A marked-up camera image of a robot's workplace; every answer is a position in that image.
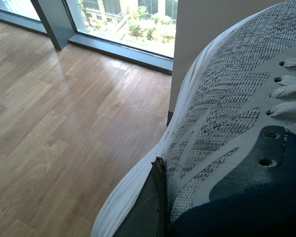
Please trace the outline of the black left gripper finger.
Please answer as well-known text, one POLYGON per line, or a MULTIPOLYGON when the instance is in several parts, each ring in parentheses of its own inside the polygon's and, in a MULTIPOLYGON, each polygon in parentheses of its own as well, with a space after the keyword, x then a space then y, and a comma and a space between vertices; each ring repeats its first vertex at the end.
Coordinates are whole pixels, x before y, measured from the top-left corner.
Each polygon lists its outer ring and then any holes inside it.
POLYGON ((134 206, 114 233, 115 237, 166 236, 166 169, 156 157, 134 206))

